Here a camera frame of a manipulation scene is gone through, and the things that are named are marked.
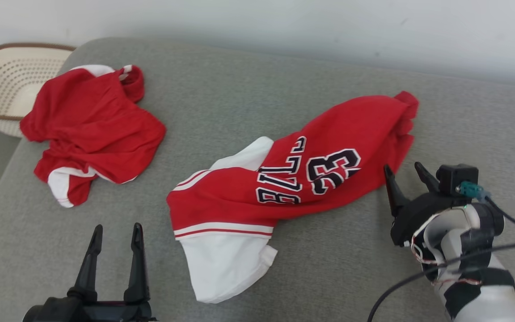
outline white wall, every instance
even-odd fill
[[[112,35],[515,83],[515,0],[0,0],[0,43]]]

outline black cable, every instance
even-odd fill
[[[490,206],[494,207],[495,210],[498,210],[503,216],[506,217],[507,220],[513,222],[515,224],[515,218],[513,218],[512,216],[510,216],[509,214],[506,214],[506,212],[504,210],[502,210],[493,200],[492,198],[490,198],[489,196],[485,196],[484,199],[486,199],[486,201],[488,201],[488,203],[490,204]]]
[[[378,300],[376,300],[375,305],[372,306],[371,313],[368,316],[367,322],[372,322],[372,318],[375,316],[376,310],[379,308],[380,304],[387,298],[389,295],[391,295],[392,292],[396,291],[397,289],[405,286],[408,283],[411,283],[412,281],[416,281],[417,279],[420,279],[421,277],[427,275],[428,273],[432,273],[433,271],[437,271],[439,268],[447,267],[450,264],[463,261],[465,259],[473,258],[481,254],[486,253],[492,253],[494,251],[500,251],[500,250],[506,250],[506,249],[513,249],[515,248],[515,243],[510,243],[507,245],[497,246],[497,247],[491,247],[487,249],[482,249],[479,251],[476,251],[475,253],[462,255],[458,258],[450,259],[450,261],[447,261],[446,263],[438,264],[435,267],[432,267],[430,269],[427,269],[426,271],[422,271],[421,273],[417,273],[415,275],[409,276],[406,279],[396,283],[392,287],[390,287],[388,290],[386,290],[383,295],[379,297]]]

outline basket rim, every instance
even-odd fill
[[[61,49],[63,51],[74,51],[77,47],[69,45],[61,45],[59,43],[46,43],[46,42],[9,42],[0,45],[0,50],[6,48],[17,48],[17,47],[35,47],[35,48],[49,48],[49,49]],[[23,116],[6,116],[0,115],[0,120],[8,121],[21,121]]]

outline beige plastic basket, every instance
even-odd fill
[[[74,47],[49,43],[0,45],[0,132],[21,137],[19,121],[37,93],[57,75]]]

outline gray fabric surface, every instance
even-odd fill
[[[130,272],[134,222],[145,229],[151,304],[161,321],[364,321],[390,285],[419,271],[389,237],[384,188],[343,208],[282,222],[270,245],[270,271],[221,304],[195,301],[186,258],[174,241],[165,196],[177,182],[262,135],[297,131],[352,97],[408,90],[419,98],[415,143],[398,174],[411,197],[425,191],[412,167],[460,162],[480,168],[481,184],[515,215],[515,87],[253,55],[208,47],[107,38],[77,49],[77,65],[143,68],[140,106],[168,127],[149,168],[122,186],[97,180],[88,201],[61,208],[32,174],[46,144],[21,141],[0,182],[0,321],[72,286],[96,224],[105,229],[98,261],[101,300],[121,299]],[[507,225],[497,243],[515,241]],[[499,258],[515,277],[515,251]],[[443,307],[425,280],[393,293],[375,321],[442,321]]]

